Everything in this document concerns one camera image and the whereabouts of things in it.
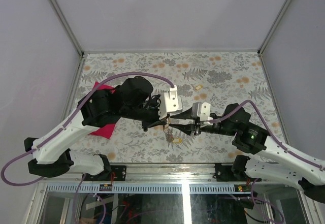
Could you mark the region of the metal spiral keyring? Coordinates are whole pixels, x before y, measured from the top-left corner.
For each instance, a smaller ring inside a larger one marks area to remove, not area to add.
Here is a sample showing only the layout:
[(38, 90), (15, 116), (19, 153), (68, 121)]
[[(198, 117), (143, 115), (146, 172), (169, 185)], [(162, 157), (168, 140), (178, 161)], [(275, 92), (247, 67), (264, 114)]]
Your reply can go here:
[(164, 131), (164, 134), (165, 134), (165, 137), (166, 137), (166, 141), (168, 143), (172, 143), (174, 141), (173, 130), (170, 127), (170, 123), (171, 123), (171, 121), (168, 118), (167, 121), (166, 121), (166, 124), (163, 127), (163, 131)]

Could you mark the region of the yellow key tag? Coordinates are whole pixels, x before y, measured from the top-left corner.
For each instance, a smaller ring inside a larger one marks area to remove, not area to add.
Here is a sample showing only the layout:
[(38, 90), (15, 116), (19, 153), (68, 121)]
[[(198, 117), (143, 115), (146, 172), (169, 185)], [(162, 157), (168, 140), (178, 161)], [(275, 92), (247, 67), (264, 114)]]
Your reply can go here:
[(177, 139), (174, 139), (172, 142), (173, 143), (181, 143), (182, 142), (182, 139), (181, 138), (177, 138)]

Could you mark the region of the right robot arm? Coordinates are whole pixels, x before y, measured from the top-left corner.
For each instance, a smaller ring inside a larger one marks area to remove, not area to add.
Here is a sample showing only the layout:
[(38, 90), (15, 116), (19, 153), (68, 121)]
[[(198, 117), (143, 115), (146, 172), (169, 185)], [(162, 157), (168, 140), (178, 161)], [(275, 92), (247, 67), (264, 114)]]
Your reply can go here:
[(172, 124), (187, 135), (210, 133), (232, 136), (232, 144), (245, 155), (235, 159), (232, 176), (236, 180), (264, 179), (291, 186), (305, 196), (324, 203), (324, 161), (279, 141), (265, 120), (260, 127), (250, 122), (244, 103), (227, 105), (222, 116), (209, 113), (207, 103), (193, 106), (172, 117), (193, 123)]

